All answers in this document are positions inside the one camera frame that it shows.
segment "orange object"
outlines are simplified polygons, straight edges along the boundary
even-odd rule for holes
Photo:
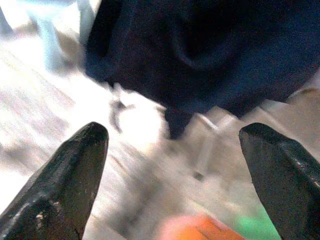
[[[245,240],[229,227],[209,216],[200,216],[196,226],[187,226],[176,240]]]
[[[222,222],[206,215],[178,216],[164,222],[157,240],[245,240]]]

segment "green object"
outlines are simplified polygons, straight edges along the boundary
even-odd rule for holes
[[[247,240],[281,240],[263,207],[256,216],[239,217],[235,230]]]

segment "dark blue cloth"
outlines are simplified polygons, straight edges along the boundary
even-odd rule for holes
[[[284,101],[319,65],[319,0],[102,0],[85,71],[169,108],[179,136],[213,106]]]

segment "blurry background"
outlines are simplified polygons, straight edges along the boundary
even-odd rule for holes
[[[170,141],[161,106],[83,74],[76,2],[54,10],[64,62],[53,71],[22,2],[0,0],[13,29],[0,36],[0,212],[64,140],[96,121],[109,131],[109,150],[84,239],[152,239],[165,217],[199,212],[249,240],[280,239],[251,182],[238,132],[265,123],[320,160],[319,74],[287,103],[266,100],[241,120],[218,107],[195,115],[183,138]],[[99,1],[90,4],[96,12]]]

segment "light blue object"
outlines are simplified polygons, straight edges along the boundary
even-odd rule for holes
[[[12,28],[8,24],[4,13],[2,12],[2,9],[0,7],[0,34],[1,35],[7,35],[12,33]]]
[[[38,33],[43,42],[44,64],[50,71],[58,70],[65,65],[65,59],[52,22],[53,18],[74,2],[77,3],[80,11],[79,42],[84,46],[95,20],[95,14],[89,0],[18,0],[28,16],[37,24]],[[0,34],[10,31],[8,27],[10,28],[1,11]]]

